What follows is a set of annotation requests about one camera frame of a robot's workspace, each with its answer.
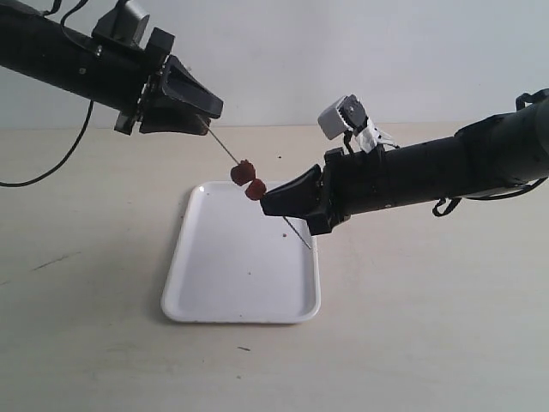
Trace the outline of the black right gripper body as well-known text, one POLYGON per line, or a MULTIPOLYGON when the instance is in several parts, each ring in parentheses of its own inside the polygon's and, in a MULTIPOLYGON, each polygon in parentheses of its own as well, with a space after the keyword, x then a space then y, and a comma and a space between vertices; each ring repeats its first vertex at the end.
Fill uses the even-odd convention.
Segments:
POLYGON ((384 150, 346 154, 334 148, 324 160, 317 204, 306 216, 313 235, 331 233, 352 215, 379 210, 386 203, 384 150))

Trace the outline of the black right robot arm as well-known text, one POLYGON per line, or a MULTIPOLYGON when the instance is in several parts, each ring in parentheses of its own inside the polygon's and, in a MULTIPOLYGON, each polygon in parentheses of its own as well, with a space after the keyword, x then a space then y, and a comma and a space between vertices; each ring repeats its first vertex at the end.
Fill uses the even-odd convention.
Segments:
POLYGON ((433 202, 432 213, 441 217, 462 199, 520 196, 548 179, 548 91, 524 93, 514 112, 450 137, 391 150, 345 145, 326 152, 324 161, 268 191, 260 201, 263 213, 303 219, 318 235, 352 215, 380 209, 433 202))

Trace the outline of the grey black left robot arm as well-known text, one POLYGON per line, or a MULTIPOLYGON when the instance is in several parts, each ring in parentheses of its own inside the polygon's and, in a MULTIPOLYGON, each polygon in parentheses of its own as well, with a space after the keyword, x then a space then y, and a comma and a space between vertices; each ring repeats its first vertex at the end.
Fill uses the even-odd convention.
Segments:
POLYGON ((91 35, 47 18, 20 1, 1 3, 1 65, 118 111, 126 135, 175 132, 203 136, 222 100, 172 55, 174 35, 155 28, 140 42, 148 13, 119 1, 91 35))

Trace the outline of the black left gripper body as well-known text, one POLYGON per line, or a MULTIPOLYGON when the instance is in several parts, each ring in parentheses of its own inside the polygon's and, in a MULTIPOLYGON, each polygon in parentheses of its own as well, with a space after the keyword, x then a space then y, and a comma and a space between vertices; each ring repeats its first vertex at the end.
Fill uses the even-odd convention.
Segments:
POLYGON ((137 72, 133 75, 136 91, 130 99, 130 106, 119 111, 115 131, 129 135, 135 124, 141 125, 145 110, 151 106, 167 106, 167 101, 160 96, 160 80, 174 41, 173 34, 156 27, 144 48, 115 42, 137 63, 137 72))

